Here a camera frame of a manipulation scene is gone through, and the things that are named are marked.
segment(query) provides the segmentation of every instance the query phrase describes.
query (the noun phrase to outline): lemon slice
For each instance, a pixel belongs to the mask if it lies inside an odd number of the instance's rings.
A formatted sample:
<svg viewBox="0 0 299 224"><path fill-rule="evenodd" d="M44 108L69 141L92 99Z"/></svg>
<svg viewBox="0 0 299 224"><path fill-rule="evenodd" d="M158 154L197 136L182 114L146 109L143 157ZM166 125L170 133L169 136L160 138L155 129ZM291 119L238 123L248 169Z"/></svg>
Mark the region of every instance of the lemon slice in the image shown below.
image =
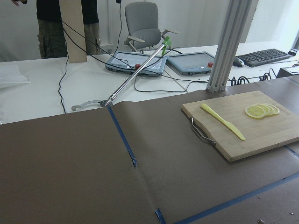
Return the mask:
<svg viewBox="0 0 299 224"><path fill-rule="evenodd" d="M277 106L273 105L273 104L266 104L269 108L271 108L271 112L269 115L277 115L280 113L280 110Z"/></svg>
<svg viewBox="0 0 299 224"><path fill-rule="evenodd" d="M251 105L245 108L245 113L251 118L260 119L266 115L266 110L259 105Z"/></svg>
<svg viewBox="0 0 299 224"><path fill-rule="evenodd" d="M268 116L270 113L272 113L272 108L270 108L267 104L253 104L252 106L254 105L262 107L266 112L265 116Z"/></svg>

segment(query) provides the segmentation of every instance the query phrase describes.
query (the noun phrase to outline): knife handle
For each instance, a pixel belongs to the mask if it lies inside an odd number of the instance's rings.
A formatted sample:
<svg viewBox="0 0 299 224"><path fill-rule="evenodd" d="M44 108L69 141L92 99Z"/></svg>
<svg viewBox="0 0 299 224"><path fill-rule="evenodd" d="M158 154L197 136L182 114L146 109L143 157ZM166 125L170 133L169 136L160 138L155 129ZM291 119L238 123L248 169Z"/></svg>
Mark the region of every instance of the knife handle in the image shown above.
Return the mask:
<svg viewBox="0 0 299 224"><path fill-rule="evenodd" d="M213 115L216 119L218 119L220 122L224 123L224 119L220 117L215 111L212 110L211 107L209 107L207 104L201 104L200 107Z"/></svg>

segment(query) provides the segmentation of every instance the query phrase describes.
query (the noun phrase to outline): yellow plastic knife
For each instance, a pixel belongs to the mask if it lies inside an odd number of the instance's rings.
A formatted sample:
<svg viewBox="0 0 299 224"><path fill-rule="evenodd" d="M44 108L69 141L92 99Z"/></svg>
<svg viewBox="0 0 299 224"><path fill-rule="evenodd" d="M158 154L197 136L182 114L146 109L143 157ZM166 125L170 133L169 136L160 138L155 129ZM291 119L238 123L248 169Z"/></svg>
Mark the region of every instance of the yellow plastic knife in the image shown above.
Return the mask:
<svg viewBox="0 0 299 224"><path fill-rule="evenodd" d="M213 115L216 119L218 119L221 123L223 123L226 127L228 127L236 136L238 136L239 139L242 141L245 141L244 136L239 131L238 128L236 128L232 123L226 121L222 117L220 117L215 111L212 110L211 107L209 107L207 104L201 104L200 107L204 110L206 110L208 113Z"/></svg>

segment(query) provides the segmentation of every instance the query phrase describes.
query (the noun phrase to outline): white paper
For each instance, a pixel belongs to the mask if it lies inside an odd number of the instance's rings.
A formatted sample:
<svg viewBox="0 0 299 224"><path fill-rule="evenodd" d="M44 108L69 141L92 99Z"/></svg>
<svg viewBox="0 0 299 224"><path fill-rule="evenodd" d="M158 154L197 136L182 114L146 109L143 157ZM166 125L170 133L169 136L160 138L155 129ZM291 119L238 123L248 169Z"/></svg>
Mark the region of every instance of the white paper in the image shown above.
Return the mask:
<svg viewBox="0 0 299 224"><path fill-rule="evenodd" d="M20 73L18 65L0 66L0 89L24 83L31 82Z"/></svg>

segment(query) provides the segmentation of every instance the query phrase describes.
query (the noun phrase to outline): green grabber handle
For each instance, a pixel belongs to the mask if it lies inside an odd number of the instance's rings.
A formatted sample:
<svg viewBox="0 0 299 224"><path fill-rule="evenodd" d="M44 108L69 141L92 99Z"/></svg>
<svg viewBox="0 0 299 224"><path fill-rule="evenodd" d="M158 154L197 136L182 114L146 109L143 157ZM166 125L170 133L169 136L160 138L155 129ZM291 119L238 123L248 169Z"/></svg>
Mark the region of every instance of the green grabber handle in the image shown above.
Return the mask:
<svg viewBox="0 0 299 224"><path fill-rule="evenodd" d="M170 41L170 37L166 37L165 40L163 41L163 44L165 45L163 47L163 51L162 51L162 56L165 54L165 49L166 49L166 46L171 46L171 41Z"/></svg>

